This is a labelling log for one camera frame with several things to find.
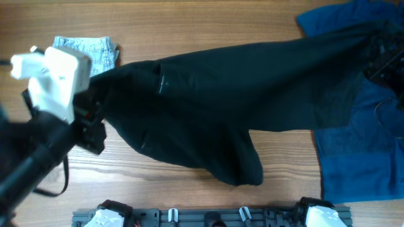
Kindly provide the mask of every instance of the wooden table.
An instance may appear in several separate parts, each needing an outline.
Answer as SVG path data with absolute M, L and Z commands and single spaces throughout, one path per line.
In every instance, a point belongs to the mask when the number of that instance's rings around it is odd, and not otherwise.
M 28 52 L 32 45 L 50 46 L 56 35 L 110 36 L 122 46 L 122 63 L 253 42 L 301 37 L 295 17 L 338 0 L 312 1 L 166 1 L 13 0 L 0 4 L 0 58 Z M 0 68 L 0 102 L 12 120 L 28 119 L 20 92 L 26 81 Z M 73 211 L 93 209 L 106 199 L 137 208 L 228 208 L 293 205 L 302 196 L 320 197 L 320 168 L 310 131 L 251 131 L 264 167 L 259 187 L 233 187 L 205 170 L 152 160 L 133 151 L 107 125 L 106 149 L 100 156 L 79 148 L 69 154 L 70 185 L 51 199 L 30 195 L 17 209 L 20 226 L 70 226 Z M 62 168 L 42 186 L 58 191 Z M 401 226 L 404 200 L 357 202 L 354 226 Z

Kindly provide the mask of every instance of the folded denim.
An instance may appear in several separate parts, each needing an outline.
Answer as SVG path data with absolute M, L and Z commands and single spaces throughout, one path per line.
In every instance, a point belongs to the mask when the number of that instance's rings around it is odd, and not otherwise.
M 119 50 L 109 37 L 67 38 L 56 36 L 53 47 L 69 47 L 86 54 L 92 60 L 91 75 L 95 76 L 115 67 Z

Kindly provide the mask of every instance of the black garment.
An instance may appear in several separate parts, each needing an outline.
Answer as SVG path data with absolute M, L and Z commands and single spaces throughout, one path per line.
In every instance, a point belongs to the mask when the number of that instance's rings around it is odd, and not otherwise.
M 106 119 L 137 152 L 259 185 L 249 129 L 345 125 L 369 43 L 393 33 L 365 23 L 319 37 L 247 44 L 127 64 L 92 78 L 109 91 Z

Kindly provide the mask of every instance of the white robot part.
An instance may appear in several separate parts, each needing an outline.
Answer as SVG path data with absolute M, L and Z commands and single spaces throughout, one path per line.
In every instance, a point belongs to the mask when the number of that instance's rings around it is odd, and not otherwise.
M 122 227 L 124 218 L 115 211 L 99 209 L 84 227 Z
M 45 54 L 34 52 L 11 58 L 15 79 L 28 79 L 32 105 L 71 124 L 74 95 L 88 89 L 91 60 L 66 47 L 48 47 Z
M 306 216 L 307 227 L 347 227 L 338 213 L 331 208 L 322 206 L 309 207 Z

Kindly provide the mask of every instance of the wooden tabletop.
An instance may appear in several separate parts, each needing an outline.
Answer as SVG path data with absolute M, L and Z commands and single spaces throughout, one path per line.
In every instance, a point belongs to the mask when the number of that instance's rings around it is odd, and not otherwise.
M 110 36 L 122 47 L 122 64 L 126 64 L 216 47 L 300 38 L 295 22 L 298 14 L 343 1 L 8 2 L 18 4 L 0 4 L 0 59 L 28 52 L 33 45 L 46 48 L 56 35 Z M 12 120 L 27 120 L 29 114 L 20 97 L 27 81 L 11 79 L 10 70 L 0 67 L 0 102 Z M 30 227 L 70 226 L 73 211 L 94 209 L 106 199 L 136 208 L 202 209 L 284 206 L 293 205 L 302 196 L 320 197 L 320 168 L 310 131 L 250 133 L 263 164 L 264 183 L 233 187 L 206 170 L 140 155 L 107 124 L 106 148 L 100 156 L 80 148 L 69 153 L 68 190 L 55 199 L 30 195 L 17 209 L 15 221 Z M 58 191 L 63 182 L 62 168 L 57 167 L 41 186 Z M 404 200 L 346 205 L 352 207 L 356 227 L 401 226 L 404 221 Z

